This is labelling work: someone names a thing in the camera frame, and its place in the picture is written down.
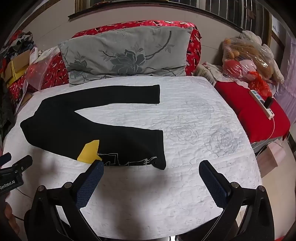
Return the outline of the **operator left hand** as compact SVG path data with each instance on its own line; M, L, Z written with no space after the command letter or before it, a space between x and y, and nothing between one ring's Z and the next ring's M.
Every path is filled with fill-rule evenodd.
M4 202L4 216L5 216L5 219L8 221L9 225L11 226L11 228L16 233L16 235L18 235L20 232L20 227L16 222L16 218L13 215L13 211L10 204L8 204L8 202L6 201Z

